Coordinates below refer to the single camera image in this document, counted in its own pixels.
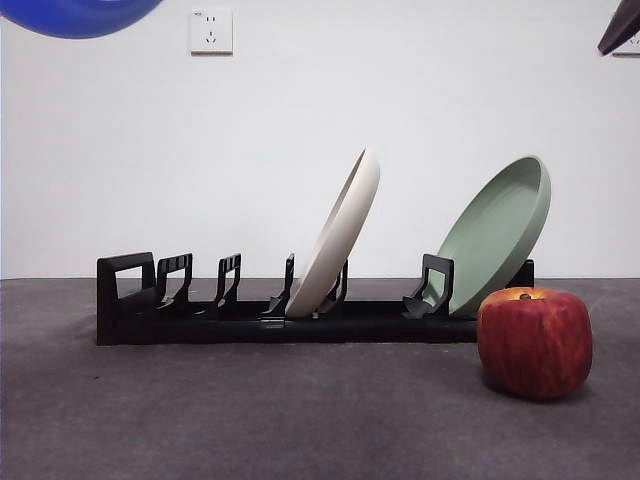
blue object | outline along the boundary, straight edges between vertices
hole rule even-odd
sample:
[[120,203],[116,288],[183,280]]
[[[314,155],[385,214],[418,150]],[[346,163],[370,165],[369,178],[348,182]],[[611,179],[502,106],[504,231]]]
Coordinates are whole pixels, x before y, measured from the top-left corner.
[[0,12],[30,30],[55,37],[107,35],[140,20],[162,0],[0,0]]

floor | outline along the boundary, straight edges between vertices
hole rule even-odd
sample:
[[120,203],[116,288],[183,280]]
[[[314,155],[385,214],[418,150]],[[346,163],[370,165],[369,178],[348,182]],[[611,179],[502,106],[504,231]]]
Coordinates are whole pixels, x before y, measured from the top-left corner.
[[581,296],[594,333],[587,383],[553,403],[500,392],[474,344],[96,347],[95,281],[3,281],[1,477],[640,478],[640,280],[538,284]]

sage green plate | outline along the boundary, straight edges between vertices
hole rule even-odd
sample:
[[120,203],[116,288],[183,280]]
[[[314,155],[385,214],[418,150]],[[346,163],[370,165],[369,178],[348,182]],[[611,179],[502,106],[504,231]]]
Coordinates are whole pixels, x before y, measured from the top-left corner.
[[[476,195],[438,251],[454,261],[452,315],[475,317],[482,300],[509,283],[538,240],[550,203],[549,174],[535,157],[513,162]],[[435,273],[423,295],[432,304],[443,290]]]

black object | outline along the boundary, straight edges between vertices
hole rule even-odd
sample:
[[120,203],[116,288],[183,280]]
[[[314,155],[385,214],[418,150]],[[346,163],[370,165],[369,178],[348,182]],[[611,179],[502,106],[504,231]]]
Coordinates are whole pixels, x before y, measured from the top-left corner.
[[[294,255],[285,263],[284,288],[269,301],[239,301],[240,254],[219,262],[218,284],[209,302],[189,301],[193,255],[164,258],[158,278],[150,252],[101,258],[97,265],[97,343],[225,343],[225,342],[474,342],[476,321],[449,315],[453,294],[453,260],[424,255],[420,286],[402,301],[345,301],[348,265],[317,311],[307,318],[286,318],[291,296]],[[142,288],[119,298],[116,272],[142,267]],[[177,293],[165,299],[167,274],[185,270]],[[429,272],[444,274],[441,297],[422,299]],[[226,276],[233,283],[226,288]],[[527,260],[509,285],[533,286],[533,261]]]
[[622,0],[598,44],[602,55],[611,53],[640,30],[640,0]]

red apple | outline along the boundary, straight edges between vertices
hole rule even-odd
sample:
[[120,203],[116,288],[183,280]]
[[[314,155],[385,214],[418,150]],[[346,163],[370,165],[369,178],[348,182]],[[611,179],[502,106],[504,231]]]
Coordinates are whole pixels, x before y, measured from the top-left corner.
[[484,368],[508,390],[551,399],[581,385],[591,369],[591,322],[582,300],[549,288],[489,295],[478,313]]

